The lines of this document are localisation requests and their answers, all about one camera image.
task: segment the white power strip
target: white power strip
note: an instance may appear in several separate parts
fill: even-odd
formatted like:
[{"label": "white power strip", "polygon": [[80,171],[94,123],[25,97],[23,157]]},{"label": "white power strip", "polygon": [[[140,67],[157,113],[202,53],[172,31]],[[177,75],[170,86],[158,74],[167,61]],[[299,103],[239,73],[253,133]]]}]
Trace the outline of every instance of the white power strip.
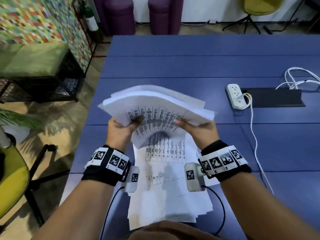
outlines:
[{"label": "white power strip", "polygon": [[229,84],[226,87],[226,91],[234,109],[243,109],[247,106],[245,98],[242,96],[242,91],[238,84]]}]

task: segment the blue tabletop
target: blue tabletop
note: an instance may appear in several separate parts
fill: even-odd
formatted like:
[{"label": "blue tabletop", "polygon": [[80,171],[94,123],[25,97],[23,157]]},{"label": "blue tabletop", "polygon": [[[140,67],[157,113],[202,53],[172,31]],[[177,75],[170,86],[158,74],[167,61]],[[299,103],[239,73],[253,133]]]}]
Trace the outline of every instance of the blue tabletop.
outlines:
[{"label": "blue tabletop", "polygon": [[[277,87],[283,78],[122,78],[100,79],[91,103],[86,125],[106,125],[111,118],[109,114],[97,107],[111,93],[132,86],[152,84],[169,88],[206,102],[205,108],[218,112],[217,124],[249,124],[250,109],[236,110],[230,106],[226,94],[228,84],[238,84],[240,88]],[[255,124],[261,123],[320,123],[320,92],[318,86],[302,84],[302,100],[306,107],[291,108],[254,108]]]},{"label": "blue tabletop", "polygon": [[114,36],[108,56],[320,55],[319,35]]},{"label": "blue tabletop", "polygon": [[[206,101],[206,109],[218,112],[219,135],[235,145],[259,179],[250,131],[250,110],[233,110],[225,88],[276,87],[290,67],[303,67],[320,75],[319,36],[314,35],[193,35],[117,36],[112,40],[96,93],[75,153],[63,198],[78,184],[92,152],[106,140],[110,116],[97,108],[113,92],[153,84]],[[296,80],[309,79],[294,71]],[[254,108],[253,130],[258,159],[275,196],[310,225],[320,230],[320,101],[316,85],[303,84],[306,107]],[[134,160],[132,145],[126,154]],[[220,237],[245,239],[220,185],[212,187],[226,207],[226,224]],[[197,219],[195,227],[213,233],[222,222],[222,208],[209,192],[214,210]],[[117,196],[107,219],[104,239],[129,234],[130,198]]]}]

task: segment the person's right thumb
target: person's right thumb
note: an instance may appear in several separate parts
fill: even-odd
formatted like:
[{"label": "person's right thumb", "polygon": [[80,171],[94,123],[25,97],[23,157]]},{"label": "person's right thumb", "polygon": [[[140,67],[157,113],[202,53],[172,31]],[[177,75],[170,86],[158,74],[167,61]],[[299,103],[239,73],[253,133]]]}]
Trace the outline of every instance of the person's right thumb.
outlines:
[{"label": "person's right thumb", "polygon": [[180,128],[184,129],[189,134],[192,134],[192,131],[194,130],[195,126],[189,124],[188,122],[184,120],[174,120],[174,123],[178,125]]}]

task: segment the person's right arm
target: person's right arm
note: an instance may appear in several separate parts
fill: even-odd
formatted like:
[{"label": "person's right arm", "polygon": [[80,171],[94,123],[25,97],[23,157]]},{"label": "person's right arm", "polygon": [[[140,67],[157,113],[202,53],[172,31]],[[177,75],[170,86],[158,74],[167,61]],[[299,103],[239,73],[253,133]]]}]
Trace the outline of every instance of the person's right arm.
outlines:
[{"label": "person's right arm", "polygon": [[[219,140],[214,122],[190,125],[175,121],[203,150]],[[223,180],[221,188],[244,233],[254,240],[319,240],[320,234],[284,206],[251,173],[240,172]]]}]

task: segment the purple sofa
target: purple sofa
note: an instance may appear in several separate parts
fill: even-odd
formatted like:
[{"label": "purple sofa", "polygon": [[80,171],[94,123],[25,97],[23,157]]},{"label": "purple sofa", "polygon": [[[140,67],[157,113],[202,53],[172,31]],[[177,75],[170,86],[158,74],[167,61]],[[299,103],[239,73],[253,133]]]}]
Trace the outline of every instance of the purple sofa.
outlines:
[{"label": "purple sofa", "polygon": [[177,35],[184,0],[148,0],[150,29],[154,35]]},{"label": "purple sofa", "polygon": [[93,0],[103,32],[110,35],[134,35],[134,2],[132,0]]}]

